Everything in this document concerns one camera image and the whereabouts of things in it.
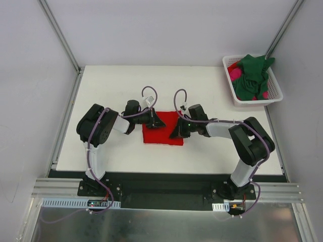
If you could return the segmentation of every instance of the metal frame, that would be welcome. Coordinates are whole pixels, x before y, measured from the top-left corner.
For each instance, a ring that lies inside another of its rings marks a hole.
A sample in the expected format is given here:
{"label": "metal frame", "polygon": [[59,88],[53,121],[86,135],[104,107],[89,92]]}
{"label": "metal frame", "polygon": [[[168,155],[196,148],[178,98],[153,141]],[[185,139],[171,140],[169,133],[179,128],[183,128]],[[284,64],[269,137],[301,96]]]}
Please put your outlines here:
{"label": "metal frame", "polygon": [[[58,136],[56,138],[56,144],[52,151],[51,158],[50,158],[50,165],[47,175],[49,174],[49,171],[53,168],[55,169],[56,163],[59,157],[59,153],[64,141],[64,136],[67,130],[68,122],[71,117],[71,113],[73,110],[74,101],[78,92],[78,88],[80,85],[80,81],[82,78],[82,73],[84,68],[81,68],[47,1],[46,0],[38,0],[40,6],[42,7],[44,14],[49,20],[49,23],[51,27],[53,28],[55,34],[57,35],[60,43],[62,44],[62,47],[67,54],[70,62],[72,63],[76,73],[77,77],[75,79],[74,87],[70,95],[70,99],[66,108],[66,112],[64,115],[64,118],[61,123],[61,128],[58,133]],[[282,23],[281,27],[279,28],[276,36],[272,40],[268,50],[266,51],[266,57],[270,57],[273,52],[275,51],[275,48],[277,47],[278,43],[282,39],[283,35],[287,31],[288,27],[290,26],[292,20],[295,18],[296,14],[300,10],[300,7],[303,5],[305,0],[296,0],[294,5],[292,6],[291,10],[289,11],[287,17],[285,18],[284,22]],[[268,109],[265,108],[267,113],[267,118],[270,123],[270,128],[273,134],[273,138],[277,143],[276,135],[273,129],[273,125],[270,119],[270,115],[268,112]],[[280,150],[277,146],[277,152],[279,155],[279,160],[282,165],[282,169],[285,171],[285,176],[288,178],[288,174],[285,169],[284,160],[282,158],[282,155],[280,153]],[[26,217],[24,219],[24,224],[20,230],[20,238],[18,238],[18,241],[26,242],[31,241],[33,232],[35,230],[37,217],[40,211],[40,207],[43,201],[43,198],[72,198],[72,199],[78,199],[77,191],[79,188],[79,181],[81,179],[62,179],[62,178],[39,178],[36,181],[34,190],[32,192],[32,199],[30,201],[30,207],[28,209],[28,212],[26,214]],[[308,219],[308,214],[306,211],[306,206],[304,204],[304,199],[302,197],[302,193],[299,190],[299,186],[297,184],[292,183],[259,183],[261,187],[261,197],[259,202],[261,203],[291,203],[297,225],[299,227],[299,231],[302,237],[303,241],[317,241],[317,238],[315,237],[315,234],[312,229],[312,225]]]}

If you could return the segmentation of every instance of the red cloth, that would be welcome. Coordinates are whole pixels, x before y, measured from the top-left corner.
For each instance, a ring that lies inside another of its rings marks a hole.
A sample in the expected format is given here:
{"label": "red cloth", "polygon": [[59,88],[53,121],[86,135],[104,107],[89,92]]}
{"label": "red cloth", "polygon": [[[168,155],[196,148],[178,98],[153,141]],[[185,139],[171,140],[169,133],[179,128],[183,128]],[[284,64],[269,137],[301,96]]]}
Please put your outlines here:
{"label": "red cloth", "polygon": [[145,144],[184,145],[183,138],[170,139],[170,135],[177,123],[177,113],[175,111],[156,113],[158,117],[166,124],[166,127],[148,129],[146,125],[142,125],[143,142]]}
{"label": "red cloth", "polygon": [[229,73],[230,73],[231,71],[233,71],[233,69],[238,68],[237,63],[238,63],[238,62],[235,62],[235,63],[233,63],[231,66],[229,66],[229,67],[228,67],[228,72],[229,72]]}

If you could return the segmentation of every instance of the white laundry basket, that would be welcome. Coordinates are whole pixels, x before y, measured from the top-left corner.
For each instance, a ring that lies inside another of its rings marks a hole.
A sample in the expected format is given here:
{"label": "white laundry basket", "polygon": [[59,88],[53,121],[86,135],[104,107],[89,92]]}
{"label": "white laundry basket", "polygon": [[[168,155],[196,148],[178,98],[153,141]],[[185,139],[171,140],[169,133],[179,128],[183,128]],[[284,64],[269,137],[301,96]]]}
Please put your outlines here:
{"label": "white laundry basket", "polygon": [[[228,83],[231,90],[231,95],[233,98],[233,103],[237,107],[250,107],[250,106],[266,106],[268,104],[271,104],[273,102],[279,102],[283,99],[282,91],[278,85],[278,82],[273,74],[272,69],[269,67],[267,70],[267,73],[269,75],[268,78],[268,99],[267,100],[256,100],[256,101],[241,101],[237,98],[236,93],[233,89],[232,81],[230,79],[230,75],[228,72],[228,67],[232,65],[235,62],[238,62],[246,55],[231,55],[231,56],[225,56],[223,57],[223,65],[227,74]],[[253,54],[253,57],[260,56],[259,54]]]}

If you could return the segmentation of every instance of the pink cloth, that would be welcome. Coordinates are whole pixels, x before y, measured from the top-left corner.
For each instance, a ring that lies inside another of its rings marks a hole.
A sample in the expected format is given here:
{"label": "pink cloth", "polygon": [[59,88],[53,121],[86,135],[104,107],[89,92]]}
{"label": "pink cloth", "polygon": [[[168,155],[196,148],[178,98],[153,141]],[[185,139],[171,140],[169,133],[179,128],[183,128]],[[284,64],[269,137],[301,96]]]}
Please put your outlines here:
{"label": "pink cloth", "polygon": [[235,68],[233,69],[229,75],[230,75],[230,79],[233,82],[234,80],[238,79],[239,77],[241,77],[242,71],[240,68]]}

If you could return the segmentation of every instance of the white wall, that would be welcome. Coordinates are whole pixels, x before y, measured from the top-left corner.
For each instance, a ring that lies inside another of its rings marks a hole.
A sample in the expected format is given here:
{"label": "white wall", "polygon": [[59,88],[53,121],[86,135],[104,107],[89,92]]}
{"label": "white wall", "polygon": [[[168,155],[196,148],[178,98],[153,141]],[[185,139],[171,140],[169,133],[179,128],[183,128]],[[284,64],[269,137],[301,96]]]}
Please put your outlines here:
{"label": "white wall", "polygon": [[274,52],[284,100],[269,106],[292,182],[323,240],[323,1],[307,0]]}
{"label": "white wall", "polygon": [[0,1],[0,241],[16,241],[75,79],[38,2]]}
{"label": "white wall", "polygon": [[265,53],[295,0],[48,0],[85,65],[222,66]]}

